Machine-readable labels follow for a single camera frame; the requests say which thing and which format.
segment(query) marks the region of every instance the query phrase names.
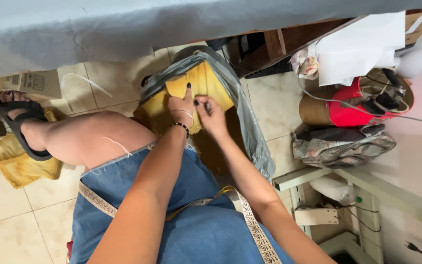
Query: tape measure numbers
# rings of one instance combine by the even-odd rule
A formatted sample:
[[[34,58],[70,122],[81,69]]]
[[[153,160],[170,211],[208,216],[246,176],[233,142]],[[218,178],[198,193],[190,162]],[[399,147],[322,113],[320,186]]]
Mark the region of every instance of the tape measure numbers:
[[[214,199],[218,198],[220,195],[229,191],[235,191],[239,197],[239,201],[242,205],[242,212],[243,212],[243,217],[245,219],[245,223],[247,224],[249,231],[252,234],[253,240],[255,241],[255,244],[258,250],[260,251],[260,254],[265,264],[282,264],[281,261],[279,260],[278,254],[276,254],[276,252],[273,249],[273,246],[271,245],[270,241],[266,237],[265,232],[263,232],[258,221],[255,219],[252,209],[250,208],[249,202],[232,186],[226,186],[222,188],[219,191],[219,193],[215,195],[213,198],[199,199],[177,209],[176,211],[172,212],[166,217],[166,221],[172,220],[174,216],[176,216],[180,211],[182,211],[188,206],[207,205]],[[108,214],[112,218],[115,216],[115,214],[118,211],[118,209],[116,209],[111,204],[109,204],[104,199],[102,199],[100,196],[98,196],[95,192],[93,192],[91,189],[85,186],[84,183],[82,183],[81,181],[79,181],[79,193],[84,198],[86,198],[86,200],[89,201],[92,205],[97,207],[97,209]]]

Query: sandal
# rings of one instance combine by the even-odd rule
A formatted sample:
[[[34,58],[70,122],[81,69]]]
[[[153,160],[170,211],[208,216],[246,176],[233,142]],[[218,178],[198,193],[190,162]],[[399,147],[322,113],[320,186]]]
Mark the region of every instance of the sandal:
[[[17,117],[11,119],[8,116],[8,113],[15,109],[24,109],[26,110],[25,113],[21,113]],[[25,140],[24,135],[21,133],[21,124],[25,120],[29,119],[37,119],[41,121],[48,122],[44,115],[44,111],[42,106],[35,102],[35,101],[8,101],[8,102],[1,102],[0,100],[0,114],[3,116],[8,126],[11,128],[12,133],[15,135],[19,143],[21,144],[22,148],[24,148],[25,152],[36,161],[45,161],[52,158],[52,155],[47,151],[36,151],[29,147],[29,144]]]

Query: beaded bracelet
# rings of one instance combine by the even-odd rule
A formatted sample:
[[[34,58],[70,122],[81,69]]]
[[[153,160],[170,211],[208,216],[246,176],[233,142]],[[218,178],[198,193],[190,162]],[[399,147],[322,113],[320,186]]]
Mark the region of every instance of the beaded bracelet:
[[[170,126],[173,126],[173,125],[180,125],[180,126],[182,126],[186,131],[187,131],[187,138],[188,137],[190,137],[190,131],[188,130],[188,128],[187,128],[187,126],[186,125],[184,125],[184,124],[182,124],[182,123],[173,123],[172,125],[170,125]]]

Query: cardboard box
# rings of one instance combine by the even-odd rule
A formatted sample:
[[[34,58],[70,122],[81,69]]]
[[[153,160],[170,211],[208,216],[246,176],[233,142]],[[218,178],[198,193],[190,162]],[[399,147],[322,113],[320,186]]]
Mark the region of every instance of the cardboard box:
[[[422,34],[422,12],[407,11],[405,17],[405,45],[415,43]]]
[[[15,90],[37,94],[45,99],[61,99],[57,70],[33,71],[0,78],[0,91]]]

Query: hand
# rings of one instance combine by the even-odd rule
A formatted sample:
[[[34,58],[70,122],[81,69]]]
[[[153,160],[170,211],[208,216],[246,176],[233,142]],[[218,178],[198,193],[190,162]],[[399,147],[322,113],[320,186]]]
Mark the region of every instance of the hand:
[[[194,111],[191,86],[187,86],[187,91],[183,99],[171,96],[167,102],[167,107],[175,122],[182,123],[190,129],[193,124],[192,116]]]
[[[206,111],[206,104],[209,104],[209,111]],[[222,108],[216,104],[212,97],[197,96],[195,98],[195,105],[200,115],[201,124],[214,137],[214,140],[219,140],[229,135],[224,111],[222,111]]]

